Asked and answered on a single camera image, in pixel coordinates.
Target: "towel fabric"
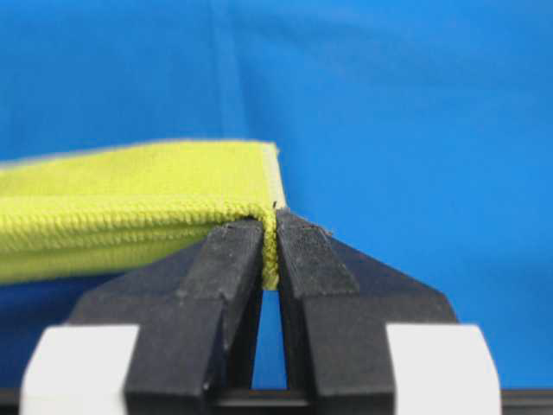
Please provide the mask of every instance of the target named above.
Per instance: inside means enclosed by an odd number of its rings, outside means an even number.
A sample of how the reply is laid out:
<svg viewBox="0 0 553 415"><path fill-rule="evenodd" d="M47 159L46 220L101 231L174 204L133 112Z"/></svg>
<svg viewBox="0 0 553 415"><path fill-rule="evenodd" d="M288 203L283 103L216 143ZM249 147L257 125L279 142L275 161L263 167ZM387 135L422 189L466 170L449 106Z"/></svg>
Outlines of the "towel fabric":
<svg viewBox="0 0 553 415"><path fill-rule="evenodd" d="M273 144L173 141L4 167L0 283L145 265L250 216L274 289L284 206Z"/></svg>

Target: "blue background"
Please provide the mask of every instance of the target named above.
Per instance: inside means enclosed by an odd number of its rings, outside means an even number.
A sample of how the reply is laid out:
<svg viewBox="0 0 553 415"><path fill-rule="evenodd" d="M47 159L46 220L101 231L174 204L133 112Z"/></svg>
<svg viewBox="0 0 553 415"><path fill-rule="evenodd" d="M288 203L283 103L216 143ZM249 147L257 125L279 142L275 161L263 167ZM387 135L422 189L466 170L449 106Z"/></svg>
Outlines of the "blue background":
<svg viewBox="0 0 553 415"><path fill-rule="evenodd" d="M289 205L444 291L503 387L553 386L553 3L4 0L0 160L274 141ZM108 277L0 289L0 386ZM284 385L266 293L257 387Z"/></svg>

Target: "blue fabric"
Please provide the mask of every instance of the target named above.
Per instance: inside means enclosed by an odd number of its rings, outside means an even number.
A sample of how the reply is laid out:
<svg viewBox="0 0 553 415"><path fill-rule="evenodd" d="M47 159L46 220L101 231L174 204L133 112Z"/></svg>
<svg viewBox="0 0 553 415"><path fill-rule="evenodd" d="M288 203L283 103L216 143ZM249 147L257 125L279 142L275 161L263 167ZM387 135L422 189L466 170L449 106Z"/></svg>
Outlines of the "blue fabric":
<svg viewBox="0 0 553 415"><path fill-rule="evenodd" d="M4 0L0 159L276 141L292 209L444 291L503 387L553 386L551 16L548 1ZM0 386L80 284L0 289Z"/></svg>

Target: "white clamp pad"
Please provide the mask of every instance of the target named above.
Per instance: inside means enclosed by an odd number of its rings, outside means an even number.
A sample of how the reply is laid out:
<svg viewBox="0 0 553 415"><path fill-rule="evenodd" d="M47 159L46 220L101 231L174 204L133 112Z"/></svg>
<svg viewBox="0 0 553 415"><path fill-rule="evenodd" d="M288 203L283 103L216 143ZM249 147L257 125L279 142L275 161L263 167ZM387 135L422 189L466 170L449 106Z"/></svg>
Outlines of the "white clamp pad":
<svg viewBox="0 0 553 415"><path fill-rule="evenodd" d="M46 329L25 371L22 415L125 415L137 325Z"/></svg>
<svg viewBox="0 0 553 415"><path fill-rule="evenodd" d="M396 415L500 415L499 379L480 329L387 324Z"/></svg>

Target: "yellow towel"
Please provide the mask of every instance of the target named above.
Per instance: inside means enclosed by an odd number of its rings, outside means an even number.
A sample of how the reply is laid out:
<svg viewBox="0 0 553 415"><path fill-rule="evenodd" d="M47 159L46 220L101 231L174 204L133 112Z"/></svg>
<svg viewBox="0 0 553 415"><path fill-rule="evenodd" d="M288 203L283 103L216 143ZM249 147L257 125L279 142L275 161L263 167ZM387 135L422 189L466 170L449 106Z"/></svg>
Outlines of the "yellow towel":
<svg viewBox="0 0 553 415"><path fill-rule="evenodd" d="M0 283L145 265L251 216L274 289L284 205L273 144L172 141L4 167Z"/></svg>

